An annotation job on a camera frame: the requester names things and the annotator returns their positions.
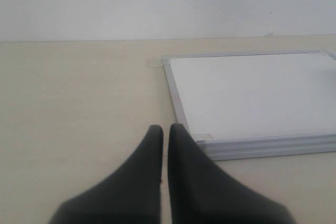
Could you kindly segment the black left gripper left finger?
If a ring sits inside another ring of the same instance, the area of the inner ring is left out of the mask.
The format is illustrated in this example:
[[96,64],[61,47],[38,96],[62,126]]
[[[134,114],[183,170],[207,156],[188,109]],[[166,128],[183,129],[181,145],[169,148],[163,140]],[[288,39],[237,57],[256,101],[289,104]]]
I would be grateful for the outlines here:
[[50,223],[160,223],[163,130],[151,125],[110,176],[65,201]]

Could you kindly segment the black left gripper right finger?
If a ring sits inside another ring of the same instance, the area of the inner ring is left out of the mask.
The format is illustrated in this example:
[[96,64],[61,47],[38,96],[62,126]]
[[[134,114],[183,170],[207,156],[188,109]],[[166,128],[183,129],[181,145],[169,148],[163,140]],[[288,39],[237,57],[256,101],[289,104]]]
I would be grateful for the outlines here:
[[220,169],[178,123],[170,127],[167,175],[173,223],[293,223],[285,206]]

